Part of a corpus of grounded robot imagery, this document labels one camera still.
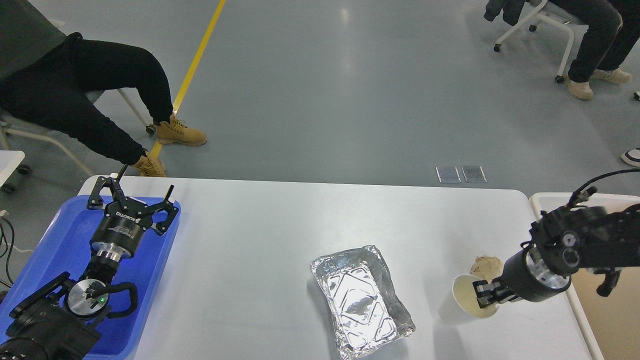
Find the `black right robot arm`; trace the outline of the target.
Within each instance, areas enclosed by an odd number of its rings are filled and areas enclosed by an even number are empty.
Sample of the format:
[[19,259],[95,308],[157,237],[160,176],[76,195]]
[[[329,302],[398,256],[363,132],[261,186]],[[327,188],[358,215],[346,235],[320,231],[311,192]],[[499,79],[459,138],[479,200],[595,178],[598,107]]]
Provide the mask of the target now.
[[608,297],[622,269],[639,266],[640,205],[615,212],[585,206],[597,192],[594,182],[596,178],[576,189],[565,205],[541,211],[541,218],[531,224],[531,239],[506,260],[502,275],[473,283],[480,308],[519,300],[542,302],[567,291],[581,268],[605,276],[596,292]]

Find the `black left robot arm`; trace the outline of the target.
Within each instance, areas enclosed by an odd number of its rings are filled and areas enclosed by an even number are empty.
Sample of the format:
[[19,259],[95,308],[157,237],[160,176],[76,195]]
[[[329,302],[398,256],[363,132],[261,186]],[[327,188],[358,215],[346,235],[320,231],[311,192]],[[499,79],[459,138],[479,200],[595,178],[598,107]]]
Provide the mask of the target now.
[[1,304],[3,360],[133,355],[179,227],[171,197],[135,198],[123,172],[59,208]]

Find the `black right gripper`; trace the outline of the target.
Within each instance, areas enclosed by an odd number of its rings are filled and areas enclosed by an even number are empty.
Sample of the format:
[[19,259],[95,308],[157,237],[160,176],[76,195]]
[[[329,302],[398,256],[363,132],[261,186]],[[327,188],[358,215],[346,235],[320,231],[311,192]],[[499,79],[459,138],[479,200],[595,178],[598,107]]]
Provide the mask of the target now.
[[521,299],[541,302],[567,291],[570,276],[551,271],[536,247],[521,249],[503,265],[499,278],[476,280],[473,285],[480,309],[494,304],[517,302]]

